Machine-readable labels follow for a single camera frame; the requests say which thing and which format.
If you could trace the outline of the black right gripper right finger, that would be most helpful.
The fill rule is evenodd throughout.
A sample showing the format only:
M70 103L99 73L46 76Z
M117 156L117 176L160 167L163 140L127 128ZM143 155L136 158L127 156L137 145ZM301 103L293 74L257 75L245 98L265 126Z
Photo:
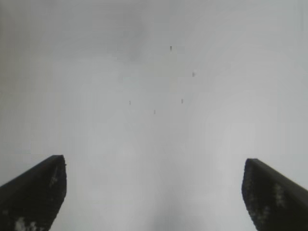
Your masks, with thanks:
M241 191L256 230L308 229L307 190L259 159L246 159Z

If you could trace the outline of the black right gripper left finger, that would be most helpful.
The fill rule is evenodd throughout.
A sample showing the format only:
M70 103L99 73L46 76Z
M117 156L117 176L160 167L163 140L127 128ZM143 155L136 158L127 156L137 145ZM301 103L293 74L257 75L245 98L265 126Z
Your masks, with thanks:
M52 155L0 187L2 231L48 231L67 193L63 155Z

